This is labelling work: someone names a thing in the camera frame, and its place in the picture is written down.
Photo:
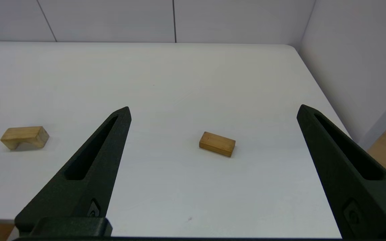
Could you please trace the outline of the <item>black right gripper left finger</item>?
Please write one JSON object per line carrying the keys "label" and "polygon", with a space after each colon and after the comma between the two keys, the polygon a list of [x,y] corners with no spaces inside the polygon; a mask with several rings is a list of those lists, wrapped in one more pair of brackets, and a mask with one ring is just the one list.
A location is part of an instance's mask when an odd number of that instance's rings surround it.
{"label": "black right gripper left finger", "polygon": [[105,217],[132,118],[114,111],[15,217],[20,232],[42,218]]}

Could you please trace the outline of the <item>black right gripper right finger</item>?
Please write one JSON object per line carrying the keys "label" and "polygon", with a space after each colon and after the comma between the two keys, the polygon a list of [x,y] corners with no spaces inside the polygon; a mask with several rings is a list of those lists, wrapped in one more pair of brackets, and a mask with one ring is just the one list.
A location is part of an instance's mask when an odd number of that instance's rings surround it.
{"label": "black right gripper right finger", "polygon": [[297,121],[342,238],[386,240],[386,169],[320,111]]}

